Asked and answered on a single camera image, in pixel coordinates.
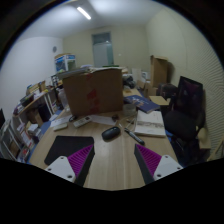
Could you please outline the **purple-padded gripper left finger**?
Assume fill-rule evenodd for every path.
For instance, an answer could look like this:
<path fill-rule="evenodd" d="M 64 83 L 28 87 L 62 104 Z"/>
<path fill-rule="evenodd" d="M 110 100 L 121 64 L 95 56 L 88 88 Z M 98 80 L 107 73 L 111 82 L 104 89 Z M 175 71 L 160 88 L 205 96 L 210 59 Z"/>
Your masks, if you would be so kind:
<path fill-rule="evenodd" d="M 68 157 L 59 156 L 46 168 L 46 171 L 83 186 L 94 155 L 94 145 L 89 145 Z"/>

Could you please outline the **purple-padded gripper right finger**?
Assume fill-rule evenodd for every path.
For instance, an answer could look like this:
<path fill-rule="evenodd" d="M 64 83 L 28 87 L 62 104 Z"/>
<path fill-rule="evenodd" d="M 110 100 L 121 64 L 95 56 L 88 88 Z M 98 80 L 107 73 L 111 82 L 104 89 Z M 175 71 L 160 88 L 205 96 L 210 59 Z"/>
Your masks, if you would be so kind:
<path fill-rule="evenodd" d="M 134 155 L 145 184 L 160 180 L 182 169 L 182 166 L 169 155 L 161 156 L 142 145 L 135 145 Z"/>

